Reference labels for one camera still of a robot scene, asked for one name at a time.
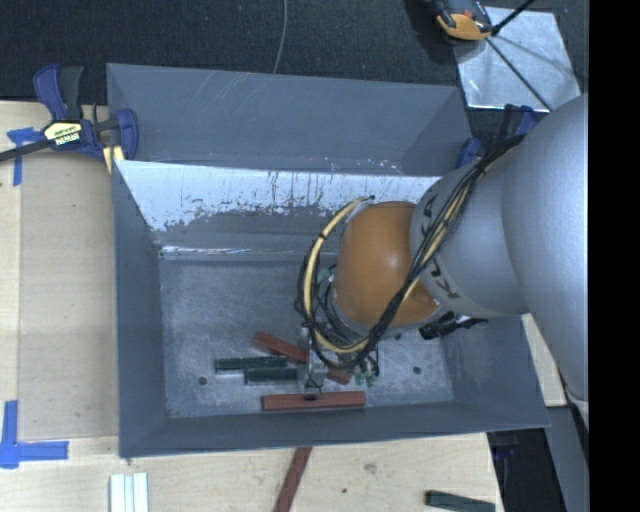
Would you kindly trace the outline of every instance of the black floor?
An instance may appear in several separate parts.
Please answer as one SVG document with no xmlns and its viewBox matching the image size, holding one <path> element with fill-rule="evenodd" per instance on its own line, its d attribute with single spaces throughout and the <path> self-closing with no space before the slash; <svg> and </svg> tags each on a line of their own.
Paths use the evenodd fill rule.
<svg viewBox="0 0 640 512">
<path fill-rule="evenodd" d="M 485 5 L 515 8 L 516 0 Z M 278 73 L 456 85 L 453 49 L 423 0 L 288 0 Z M 588 89 L 589 0 L 538 0 L 556 15 L 578 83 Z M 107 62 L 272 72 L 283 0 L 4 2 L 0 99 L 35 100 L 33 74 L 50 63 L 82 65 L 82 103 L 106 104 Z M 500 111 L 470 111 L 489 144 Z M 508 512 L 562 511 L 541 430 L 515 434 L 508 455 Z M 501 477 L 504 465 L 498 463 Z"/>
</svg>

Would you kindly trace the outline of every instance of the metal plate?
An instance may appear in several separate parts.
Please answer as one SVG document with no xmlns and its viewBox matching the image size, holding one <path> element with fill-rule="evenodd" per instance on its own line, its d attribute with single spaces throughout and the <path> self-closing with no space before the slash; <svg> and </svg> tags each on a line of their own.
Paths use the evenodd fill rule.
<svg viewBox="0 0 640 512">
<path fill-rule="evenodd" d="M 512 12 L 495 7 L 487 11 L 493 25 Z M 555 110 L 580 95 L 552 13 L 524 11 L 497 36 L 475 46 L 456 46 L 454 53 L 470 107 L 501 109 L 510 103 L 549 112 L 549 107 Z"/>
</svg>

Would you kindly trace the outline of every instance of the clamp handle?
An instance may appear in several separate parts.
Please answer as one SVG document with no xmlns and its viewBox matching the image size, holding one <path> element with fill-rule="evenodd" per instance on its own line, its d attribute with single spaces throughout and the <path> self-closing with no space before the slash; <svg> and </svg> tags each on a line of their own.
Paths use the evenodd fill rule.
<svg viewBox="0 0 640 512">
<path fill-rule="evenodd" d="M 33 77 L 38 101 L 47 107 L 52 121 L 82 117 L 78 88 L 83 72 L 80 66 L 62 68 L 60 64 L 49 64 Z"/>
</svg>

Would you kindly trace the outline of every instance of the blue tape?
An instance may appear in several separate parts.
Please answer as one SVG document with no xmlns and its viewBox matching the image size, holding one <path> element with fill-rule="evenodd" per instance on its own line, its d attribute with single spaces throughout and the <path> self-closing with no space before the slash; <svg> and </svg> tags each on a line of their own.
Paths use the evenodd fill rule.
<svg viewBox="0 0 640 512">
<path fill-rule="evenodd" d="M 9 137 L 9 140 L 11 140 L 16 147 L 44 139 L 44 135 L 42 135 L 38 130 L 34 130 L 32 127 L 9 130 L 7 132 L 7 137 Z M 13 186 L 17 187 L 20 183 L 22 183 L 22 157 L 17 156 L 13 166 Z"/>
<path fill-rule="evenodd" d="M 46 441 L 40 443 L 19 443 L 18 401 L 4 404 L 2 441 L 0 442 L 0 468 L 16 469 L 20 462 L 33 460 L 68 459 L 69 441 Z"/>
</svg>

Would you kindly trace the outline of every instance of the cable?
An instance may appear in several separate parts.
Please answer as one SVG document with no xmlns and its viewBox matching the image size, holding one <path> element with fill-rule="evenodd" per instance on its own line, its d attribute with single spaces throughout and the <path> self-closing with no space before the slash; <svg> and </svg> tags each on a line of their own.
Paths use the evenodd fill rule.
<svg viewBox="0 0 640 512">
<path fill-rule="evenodd" d="M 300 269 L 298 298 L 296 299 L 296 310 L 304 318 L 304 325 L 309 330 L 311 345 L 323 363 L 331 368 L 341 370 L 356 368 L 363 364 L 367 358 L 373 363 L 369 354 L 376 348 L 378 342 L 391 325 L 396 313 L 417 286 L 421 273 L 427 268 L 455 231 L 477 182 L 486 174 L 500 156 L 519 144 L 522 139 L 523 136 L 513 137 L 497 148 L 489 151 L 487 155 L 473 166 L 456 184 L 434 221 L 423 233 L 424 238 L 413 257 L 405 283 L 391 298 L 380 319 L 371 327 L 369 333 L 355 342 L 347 339 L 353 339 L 354 336 L 348 336 L 350 333 L 345 333 L 341 328 L 341 322 L 337 324 L 338 328 L 336 328 L 336 324 L 331 321 L 331 316 L 327 313 L 329 308 L 325 309 L 325 307 L 322 306 L 321 297 L 324 297 L 324 300 L 326 300 L 328 290 L 325 290 L 324 295 L 320 294 L 317 282 L 317 271 L 320 260 L 320 250 L 329 234 L 335 229 L 338 223 L 347 217 L 347 215 L 362 202 L 372 198 L 356 199 L 340 209 L 331 218 L 305 257 L 305 261 Z M 325 311 L 331 327 L 328 327 L 325 322 L 319 322 L 317 320 L 316 314 L 319 309 Z M 342 361 L 338 363 L 329 360 L 322 353 L 321 346 L 338 354 L 338 357 L 341 358 Z"/>
<path fill-rule="evenodd" d="M 282 0 L 282 33 L 280 34 L 280 46 L 278 47 L 278 55 L 276 56 L 276 62 L 273 65 L 272 74 L 276 74 L 278 67 L 280 66 L 280 57 L 282 57 L 282 48 L 284 47 L 284 38 L 287 34 L 287 0 Z"/>
<path fill-rule="evenodd" d="M 533 85 L 531 85 L 529 83 L 529 81 L 522 76 L 522 73 L 520 73 L 520 71 L 518 71 L 515 66 L 509 61 L 509 59 L 507 59 L 507 57 L 505 57 L 505 55 L 498 49 L 498 47 L 489 39 L 487 39 L 487 43 L 489 43 L 489 46 L 491 46 L 491 48 L 493 48 L 493 50 L 498 54 L 498 57 L 500 57 L 500 59 L 502 59 L 502 61 L 509 67 L 509 69 L 511 71 L 513 71 L 513 73 L 518 77 L 518 79 L 524 84 L 524 86 L 529 89 L 531 91 L 531 94 L 533 94 L 536 99 L 542 103 L 544 105 L 544 107 L 551 112 L 553 109 L 551 108 L 551 105 L 549 105 L 542 96 L 540 96 L 540 93 L 538 91 L 536 91 L 533 87 Z"/>
<path fill-rule="evenodd" d="M 495 27 L 493 27 L 493 29 L 491 29 L 491 35 L 492 36 L 497 36 L 498 33 L 505 27 L 505 25 L 510 23 L 511 20 L 513 20 L 513 18 L 515 18 L 516 16 L 519 16 L 522 11 L 524 11 L 527 7 L 529 7 L 535 1 L 536 0 L 527 0 L 525 3 L 523 3 L 515 11 L 513 11 L 511 14 L 509 14 L 509 16 L 507 16 L 500 23 L 498 23 Z"/>
</svg>

